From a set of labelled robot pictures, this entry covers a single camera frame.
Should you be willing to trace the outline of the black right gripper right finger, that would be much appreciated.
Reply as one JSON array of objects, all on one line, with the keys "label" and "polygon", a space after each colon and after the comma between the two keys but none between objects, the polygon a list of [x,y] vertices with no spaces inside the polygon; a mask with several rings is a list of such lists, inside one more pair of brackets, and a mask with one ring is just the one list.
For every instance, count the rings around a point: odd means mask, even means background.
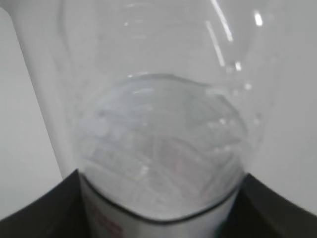
[{"label": "black right gripper right finger", "polygon": [[317,217],[251,174],[244,179],[221,238],[315,238]]}]

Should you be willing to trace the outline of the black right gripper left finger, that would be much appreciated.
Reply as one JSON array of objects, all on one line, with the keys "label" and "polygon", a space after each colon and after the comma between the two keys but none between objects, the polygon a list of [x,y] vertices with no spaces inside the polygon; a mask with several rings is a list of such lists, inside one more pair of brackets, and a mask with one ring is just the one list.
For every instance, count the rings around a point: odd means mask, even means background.
[{"label": "black right gripper left finger", "polygon": [[2,238],[90,238],[75,170],[25,208],[0,221]]}]

